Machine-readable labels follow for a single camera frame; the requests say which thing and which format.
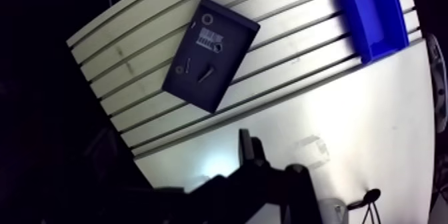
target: white slatwall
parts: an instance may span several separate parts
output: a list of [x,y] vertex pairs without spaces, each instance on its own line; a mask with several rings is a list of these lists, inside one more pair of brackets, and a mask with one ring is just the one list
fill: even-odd
[[[161,90],[200,0],[122,0],[67,44],[134,153],[188,137],[359,65],[335,0],[214,0],[260,23],[251,49],[211,115]],[[400,0],[410,40],[413,0]]]

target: barcode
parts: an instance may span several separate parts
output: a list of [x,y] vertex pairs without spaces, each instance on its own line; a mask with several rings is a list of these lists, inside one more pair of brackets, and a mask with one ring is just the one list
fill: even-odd
[[218,43],[221,44],[222,40],[223,36],[213,32],[212,30],[208,30],[207,28],[202,27],[201,32],[199,33],[199,37],[196,40],[196,44],[203,46],[208,50],[218,52],[216,49],[214,49],[213,46]]

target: dark background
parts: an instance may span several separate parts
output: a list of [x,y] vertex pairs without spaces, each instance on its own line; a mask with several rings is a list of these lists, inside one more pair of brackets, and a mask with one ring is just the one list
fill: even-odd
[[[423,32],[448,53],[447,0],[415,2]],[[85,223],[114,188],[150,188],[65,44],[108,7],[1,0],[0,223]],[[448,138],[438,138],[446,152]]]

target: barcode label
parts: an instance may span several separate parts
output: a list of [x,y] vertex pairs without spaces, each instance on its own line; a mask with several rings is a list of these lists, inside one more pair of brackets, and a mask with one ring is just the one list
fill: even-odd
[[223,36],[215,33],[212,30],[208,30],[202,27],[199,37],[196,40],[196,44],[207,48],[210,51],[219,53],[223,49]]

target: blue bin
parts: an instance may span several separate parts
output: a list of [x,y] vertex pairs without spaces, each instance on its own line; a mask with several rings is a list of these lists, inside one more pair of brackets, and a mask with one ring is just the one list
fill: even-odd
[[409,45],[399,0],[339,0],[363,63]]

